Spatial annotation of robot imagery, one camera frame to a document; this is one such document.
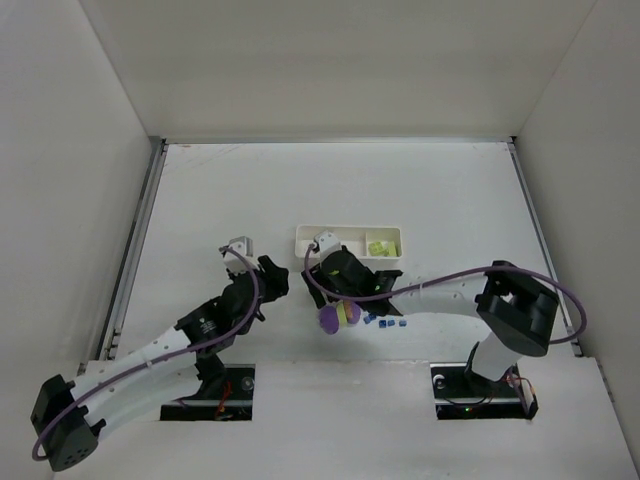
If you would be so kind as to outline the purple butterfly lego brick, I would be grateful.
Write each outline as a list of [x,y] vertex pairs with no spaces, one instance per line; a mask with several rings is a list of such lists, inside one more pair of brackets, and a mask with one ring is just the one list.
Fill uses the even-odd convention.
[[344,310],[348,325],[356,325],[360,321],[362,312],[357,303],[352,301],[345,301]]

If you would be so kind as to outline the purple rounded lego brick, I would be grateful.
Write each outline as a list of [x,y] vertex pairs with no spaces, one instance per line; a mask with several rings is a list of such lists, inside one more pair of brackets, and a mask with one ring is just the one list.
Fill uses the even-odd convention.
[[334,335],[340,329],[340,318],[337,309],[326,305],[318,312],[318,323],[320,328],[327,335]]

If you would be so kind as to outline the green lego brick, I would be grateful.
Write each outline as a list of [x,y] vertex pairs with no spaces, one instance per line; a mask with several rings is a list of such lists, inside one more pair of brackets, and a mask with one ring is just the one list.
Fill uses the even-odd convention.
[[394,241],[374,241],[367,246],[368,254],[371,257],[396,258],[398,256],[397,247]]

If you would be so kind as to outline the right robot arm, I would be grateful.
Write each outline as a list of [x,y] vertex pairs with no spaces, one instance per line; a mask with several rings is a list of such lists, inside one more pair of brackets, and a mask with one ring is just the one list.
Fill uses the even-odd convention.
[[307,247],[303,278],[316,306],[338,302],[381,317],[448,314],[481,320],[488,336],[477,342],[466,367],[488,381],[501,380],[523,357],[547,355],[558,295],[507,261],[427,280],[400,270],[373,271],[347,247]]

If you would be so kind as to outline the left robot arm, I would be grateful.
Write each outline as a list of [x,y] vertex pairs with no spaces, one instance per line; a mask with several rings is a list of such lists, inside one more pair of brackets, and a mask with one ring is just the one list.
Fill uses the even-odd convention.
[[37,439],[31,456],[54,472],[85,460],[122,424],[165,403],[212,390],[226,374],[218,355],[263,320],[262,305],[289,292],[289,272],[269,256],[251,262],[225,247],[230,282],[222,293],[147,345],[108,363],[99,372],[41,385],[30,420]]

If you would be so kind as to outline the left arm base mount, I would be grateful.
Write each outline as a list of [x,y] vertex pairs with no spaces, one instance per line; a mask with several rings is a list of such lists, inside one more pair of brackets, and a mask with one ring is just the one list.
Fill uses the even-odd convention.
[[253,417],[256,366],[227,364],[226,376],[215,386],[201,387],[193,396],[165,404],[164,422],[246,422]]

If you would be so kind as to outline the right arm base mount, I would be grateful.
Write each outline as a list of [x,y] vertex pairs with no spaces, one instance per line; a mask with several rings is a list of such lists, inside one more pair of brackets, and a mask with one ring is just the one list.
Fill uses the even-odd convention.
[[468,372],[464,363],[430,365],[438,420],[532,420],[539,402],[530,380],[511,366],[498,381]]

